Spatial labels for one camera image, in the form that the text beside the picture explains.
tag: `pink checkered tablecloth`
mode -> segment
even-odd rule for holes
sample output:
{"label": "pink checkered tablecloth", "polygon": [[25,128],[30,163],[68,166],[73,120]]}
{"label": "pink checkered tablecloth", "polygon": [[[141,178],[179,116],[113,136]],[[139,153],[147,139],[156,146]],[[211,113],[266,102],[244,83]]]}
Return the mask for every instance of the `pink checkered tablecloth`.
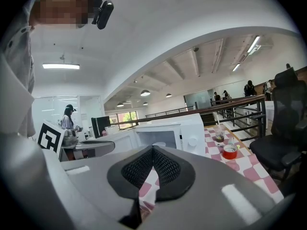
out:
{"label": "pink checkered tablecloth", "polygon": [[[225,138],[223,144],[227,145],[229,138],[234,137],[227,130],[225,131]],[[239,141],[234,137],[235,145],[239,145]],[[253,181],[256,185],[262,188],[275,203],[283,199],[283,194],[279,191],[273,179],[269,176],[267,171],[259,163],[255,154],[250,154],[246,148],[240,148],[236,159],[227,160],[221,152],[223,148],[217,147],[221,144],[215,141],[215,132],[213,128],[205,128],[205,140],[207,146],[205,147],[205,157],[218,160],[225,163],[230,168],[234,169],[244,177]],[[140,207],[142,216],[145,218],[154,208],[155,192],[159,189],[158,174],[152,168],[145,183],[139,191]]]}

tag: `window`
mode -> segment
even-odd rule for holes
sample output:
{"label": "window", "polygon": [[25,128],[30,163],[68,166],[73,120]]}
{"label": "window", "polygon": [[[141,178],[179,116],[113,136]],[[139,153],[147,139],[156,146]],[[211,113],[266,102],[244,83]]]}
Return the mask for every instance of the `window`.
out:
{"label": "window", "polygon": [[[114,123],[120,123],[120,122],[127,122],[127,121],[132,121],[132,120],[137,120],[137,113],[135,111],[133,112],[126,112],[126,113],[117,113],[117,114],[111,114],[109,115],[110,118],[110,123],[111,125]],[[126,129],[132,126],[135,126],[136,123],[132,124],[122,124],[119,125],[120,129]]]}

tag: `floor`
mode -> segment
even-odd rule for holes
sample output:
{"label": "floor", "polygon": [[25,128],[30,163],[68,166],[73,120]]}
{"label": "floor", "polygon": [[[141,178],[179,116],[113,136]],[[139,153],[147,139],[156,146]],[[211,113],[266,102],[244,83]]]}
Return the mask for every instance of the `floor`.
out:
{"label": "floor", "polygon": [[[223,116],[219,115],[219,120],[223,120]],[[236,128],[240,128],[238,125],[235,125],[231,122],[231,121],[227,121],[227,122],[223,122],[223,125],[225,125],[228,129],[232,130],[232,129],[236,129]],[[247,134],[245,131],[238,131],[234,133],[239,139],[244,139],[244,138],[249,138],[250,135]],[[255,139],[252,140],[247,140],[247,141],[243,141],[243,144],[249,148],[249,145],[251,142],[253,142]]]}

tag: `clear plastic cup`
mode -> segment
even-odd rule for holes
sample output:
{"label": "clear plastic cup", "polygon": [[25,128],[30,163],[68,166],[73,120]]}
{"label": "clear plastic cup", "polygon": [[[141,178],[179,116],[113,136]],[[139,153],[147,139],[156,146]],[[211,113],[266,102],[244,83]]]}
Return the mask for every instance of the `clear plastic cup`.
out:
{"label": "clear plastic cup", "polygon": [[225,126],[224,125],[215,125],[213,126],[215,131],[215,140],[217,142],[223,142],[225,136]]}

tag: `metal railing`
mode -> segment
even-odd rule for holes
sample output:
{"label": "metal railing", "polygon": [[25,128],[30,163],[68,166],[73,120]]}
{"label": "metal railing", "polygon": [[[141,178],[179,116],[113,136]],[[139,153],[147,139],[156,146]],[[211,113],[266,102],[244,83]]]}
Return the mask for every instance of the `metal railing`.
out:
{"label": "metal railing", "polygon": [[170,114],[175,114],[175,113],[182,113],[182,112],[187,112],[189,110],[193,110],[193,106],[187,106],[187,107],[183,107],[183,108],[179,108],[179,109],[174,109],[174,110],[170,110],[170,111],[166,111],[166,112],[148,114],[148,115],[146,115],[146,118],[170,115]]}
{"label": "metal railing", "polygon": [[[242,128],[236,128],[232,129],[230,131],[232,132],[238,132],[238,131],[246,131],[251,128],[257,128],[257,135],[256,136],[251,136],[249,138],[242,139],[241,141],[245,140],[250,140],[250,139],[255,139],[259,137],[265,136],[265,127],[266,127],[266,112],[265,112],[265,96],[262,95],[257,95],[257,96],[250,96],[250,97],[243,97],[243,98],[236,98],[236,99],[229,99],[229,100],[222,100],[219,101],[221,104],[219,105],[214,105],[211,107],[203,108],[203,109],[197,109],[197,110],[189,110],[185,112],[180,112],[180,113],[174,113],[174,114],[169,114],[169,115],[161,115],[161,116],[153,116],[153,117],[147,117],[147,118],[142,118],[142,119],[137,119],[133,121],[127,121],[127,122],[120,122],[120,123],[115,123],[114,125],[121,125],[121,124],[131,124],[135,123],[138,125],[140,122],[148,122],[151,120],[157,120],[157,119],[164,119],[164,118],[170,118],[170,117],[177,117],[177,116],[184,116],[184,115],[189,115],[189,114],[195,114],[199,113],[200,115],[212,113],[212,112],[220,112],[223,110],[226,110],[228,112],[228,116],[226,116],[226,119],[220,120],[220,123],[227,122],[227,121],[232,121],[234,123],[235,120],[240,120],[240,122],[244,123],[247,125],[246,127]],[[249,107],[246,107],[248,104],[257,104],[256,109],[251,109]],[[234,111],[234,108],[242,108],[242,109],[247,109],[250,111],[253,111],[253,113],[244,115],[244,114],[239,114],[238,112]],[[245,123],[241,119],[245,118],[250,118],[254,121],[257,121],[256,125],[249,125],[248,123]],[[203,122],[204,126],[208,125],[214,125],[217,124],[217,121],[211,121],[211,122]]]}

